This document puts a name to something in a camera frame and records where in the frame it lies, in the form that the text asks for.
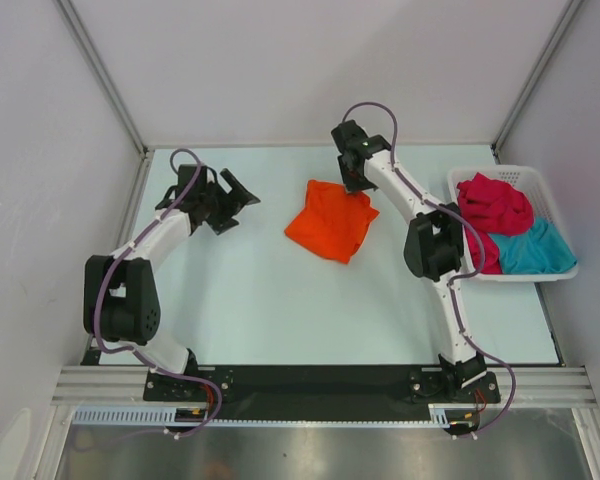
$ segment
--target white basket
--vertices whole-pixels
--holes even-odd
[[[551,192],[547,184],[542,179],[540,173],[530,167],[518,167],[515,165],[494,165],[492,167],[464,167],[454,168],[449,171],[447,181],[449,183],[449,191],[451,199],[454,202],[458,201],[458,189],[456,185],[465,180],[472,180],[476,173],[481,173],[487,178],[502,180],[514,187],[516,190],[524,193],[531,206],[535,216],[542,217],[549,223],[555,225],[564,241],[573,251],[573,245],[567,237],[567,232],[564,228],[564,223],[560,218],[556,204],[551,196]],[[469,247],[467,245],[467,232],[464,236],[464,259],[468,272],[474,270]],[[492,282],[552,282],[555,280],[566,280],[573,278],[578,273],[578,264],[571,270],[565,273],[553,274],[527,274],[527,275],[477,275],[475,278]]]

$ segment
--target shiny floor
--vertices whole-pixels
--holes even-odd
[[[174,442],[71,429],[58,480],[590,479],[570,410],[518,410],[480,435],[440,430],[214,427]],[[82,451],[97,445],[89,451]]]

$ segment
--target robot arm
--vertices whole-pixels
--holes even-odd
[[[378,188],[409,225],[405,262],[415,276],[427,279],[425,285],[437,310],[434,327],[437,327],[441,366],[449,373],[455,388],[465,388],[486,374],[486,366],[482,355],[466,341],[471,334],[460,288],[450,282],[460,269],[464,253],[462,225],[434,208],[442,202],[401,168],[383,137],[369,137],[353,120],[341,123],[331,134],[341,154],[338,163],[347,190]],[[455,204],[444,207],[460,213]]]
[[[166,371],[183,373],[197,369],[193,352],[178,343],[160,326],[160,304],[154,273],[181,243],[206,222],[220,235],[238,225],[233,218],[247,205],[258,203],[228,171],[220,175],[229,184],[226,192],[215,171],[206,166],[181,165],[178,184],[170,187],[156,206],[154,228],[147,228],[138,244],[131,242],[107,256],[92,256],[85,265],[84,328],[94,333],[94,314],[98,293],[112,263],[129,247],[128,254],[115,270],[105,293],[100,312],[100,332],[109,342],[130,346],[144,358]],[[188,193],[173,209],[175,197]]]

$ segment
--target table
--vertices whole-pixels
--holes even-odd
[[[157,150],[134,235],[176,177],[172,150]],[[380,211],[349,265],[319,258],[284,235],[302,209],[309,179],[341,183],[335,147],[196,149],[216,170],[229,168],[262,203],[216,236],[203,226],[157,272],[160,328],[201,364],[437,363],[433,310],[422,280],[407,269],[407,226],[379,192]],[[450,168],[491,165],[486,145],[399,146],[397,156],[434,195],[449,201]],[[181,154],[176,163],[190,162]],[[534,284],[467,280],[469,325],[486,351],[515,364],[556,364],[551,332]],[[101,364],[135,363],[127,354]]]

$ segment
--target folded cloth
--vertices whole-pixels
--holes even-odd
[[[536,218],[531,229],[515,237],[491,235],[500,249],[500,265],[507,274],[564,273],[576,264],[558,229]]]
[[[533,208],[527,197],[511,185],[477,173],[458,183],[462,216],[487,233],[520,235],[533,225]]]
[[[349,263],[378,213],[362,192],[348,194],[342,185],[309,180],[304,210],[284,233],[316,255]]]
[[[481,273],[502,275],[502,268],[500,268],[500,250],[498,250],[498,246],[491,240],[489,235],[481,230],[477,230],[477,232],[484,245],[484,267],[482,268]],[[478,247],[476,237],[474,237],[471,232],[466,233],[473,266],[474,268],[478,268],[480,265],[480,247]]]

